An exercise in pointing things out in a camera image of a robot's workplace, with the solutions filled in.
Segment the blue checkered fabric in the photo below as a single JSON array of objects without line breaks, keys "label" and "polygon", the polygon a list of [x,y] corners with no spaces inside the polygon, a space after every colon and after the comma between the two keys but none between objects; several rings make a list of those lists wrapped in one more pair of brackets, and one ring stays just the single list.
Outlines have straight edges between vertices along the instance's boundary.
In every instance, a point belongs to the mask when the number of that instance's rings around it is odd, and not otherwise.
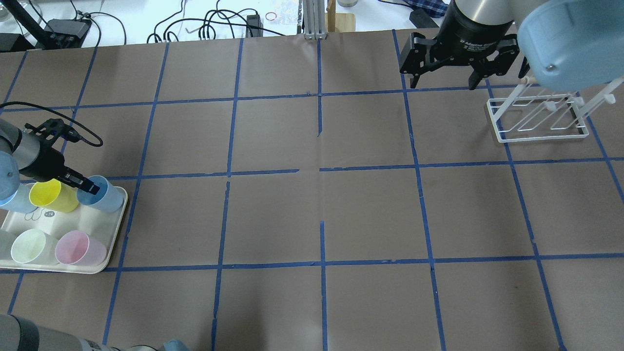
[{"label": "blue checkered fabric", "polygon": [[444,16],[446,9],[449,7],[442,0],[403,0],[408,5],[423,9],[433,18]]}]

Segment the tray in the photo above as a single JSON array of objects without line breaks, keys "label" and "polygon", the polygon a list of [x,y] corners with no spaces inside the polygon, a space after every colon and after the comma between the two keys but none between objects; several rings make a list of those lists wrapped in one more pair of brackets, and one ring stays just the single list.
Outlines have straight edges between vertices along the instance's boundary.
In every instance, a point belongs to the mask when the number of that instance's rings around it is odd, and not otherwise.
[{"label": "tray", "polygon": [[121,226],[121,220],[124,216],[125,208],[128,203],[128,193],[122,187],[115,187],[124,197],[122,206],[113,213],[102,212],[89,206],[79,204],[75,210],[70,213],[58,212],[38,208],[29,214],[9,211],[6,215],[2,229],[15,235],[19,235],[28,229],[41,229],[45,233],[60,239],[70,230],[82,230],[91,237],[99,240],[106,245],[107,254],[104,261],[96,266],[78,266],[78,265],[41,265],[41,264],[19,264],[11,259],[0,260],[0,268],[5,269],[26,269],[26,270],[43,270],[48,272],[67,272],[95,274],[101,272],[110,260],[113,251],[113,245],[117,239],[117,233]]}]

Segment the yellow cup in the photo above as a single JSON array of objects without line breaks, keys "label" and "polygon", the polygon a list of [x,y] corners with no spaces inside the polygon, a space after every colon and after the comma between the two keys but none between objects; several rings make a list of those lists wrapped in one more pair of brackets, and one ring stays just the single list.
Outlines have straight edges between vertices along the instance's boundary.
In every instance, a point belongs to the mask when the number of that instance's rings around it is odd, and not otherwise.
[{"label": "yellow cup", "polygon": [[59,212],[72,212],[78,206],[76,190],[56,179],[35,183],[29,198],[35,206]]}]

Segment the blue cup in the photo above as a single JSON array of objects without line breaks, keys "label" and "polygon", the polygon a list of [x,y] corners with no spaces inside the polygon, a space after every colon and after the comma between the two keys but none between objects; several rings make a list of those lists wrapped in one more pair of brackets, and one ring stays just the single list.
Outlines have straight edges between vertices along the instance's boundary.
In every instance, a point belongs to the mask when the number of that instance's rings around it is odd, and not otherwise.
[{"label": "blue cup", "polygon": [[115,212],[124,203],[123,195],[106,178],[101,175],[89,177],[95,185],[100,187],[96,195],[78,189],[78,202],[104,212]]},{"label": "blue cup", "polygon": [[13,195],[4,200],[0,200],[0,209],[20,213],[31,213],[37,209],[37,206],[33,205],[28,198],[30,193],[31,190],[28,186],[20,184]]}]

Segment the plastic cup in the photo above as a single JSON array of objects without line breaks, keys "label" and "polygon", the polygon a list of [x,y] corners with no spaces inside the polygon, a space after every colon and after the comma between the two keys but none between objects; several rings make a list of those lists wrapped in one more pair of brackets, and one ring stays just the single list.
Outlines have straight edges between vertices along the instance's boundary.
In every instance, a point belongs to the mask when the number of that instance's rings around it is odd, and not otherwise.
[{"label": "plastic cup", "polygon": [[29,229],[19,234],[11,246],[11,257],[20,264],[58,264],[54,248],[58,243],[39,229]]},{"label": "plastic cup", "polygon": [[106,258],[106,246],[80,230],[63,235],[56,245],[56,259],[62,264],[98,265]]},{"label": "plastic cup", "polygon": [[37,209],[29,199],[30,189],[24,184],[20,184],[17,191],[4,200],[0,200],[0,209],[5,209],[20,213],[31,213]]},{"label": "plastic cup", "polygon": [[0,229],[0,260],[11,259],[11,246],[15,241],[15,235]]},{"label": "plastic cup", "polygon": [[123,195],[106,178],[101,175],[92,175],[89,179],[100,187],[97,194],[91,194],[78,189],[78,202],[104,212],[115,212],[124,203]]},{"label": "plastic cup", "polygon": [[72,212],[78,206],[76,190],[56,179],[35,183],[30,200],[35,206],[59,212]]}]

